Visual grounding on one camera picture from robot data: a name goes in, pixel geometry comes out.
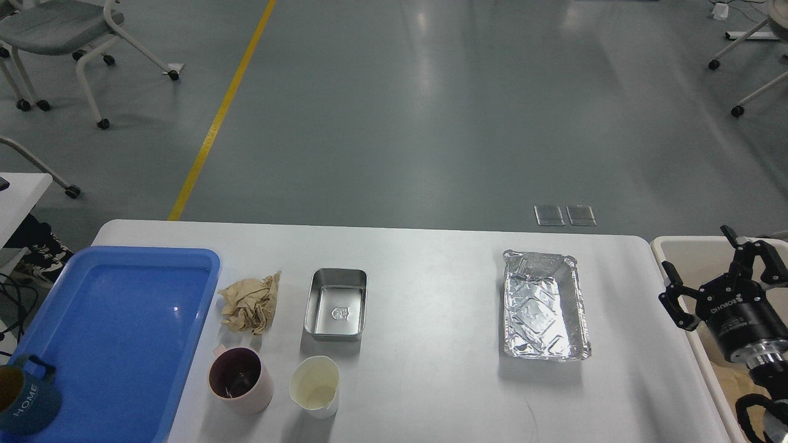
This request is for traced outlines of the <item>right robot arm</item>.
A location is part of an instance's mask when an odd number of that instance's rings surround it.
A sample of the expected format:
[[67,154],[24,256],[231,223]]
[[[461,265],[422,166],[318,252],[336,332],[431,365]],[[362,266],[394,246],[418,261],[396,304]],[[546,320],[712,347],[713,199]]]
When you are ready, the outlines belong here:
[[766,293],[785,288],[786,264],[765,238],[741,236],[729,225],[720,229],[733,250],[731,263],[697,289],[682,281],[662,249],[662,238],[653,241],[653,253],[666,278],[658,299],[673,324],[687,334],[706,325],[726,362],[744,365],[752,382],[765,390],[735,401],[735,421],[722,415],[729,439],[785,442],[786,322]]

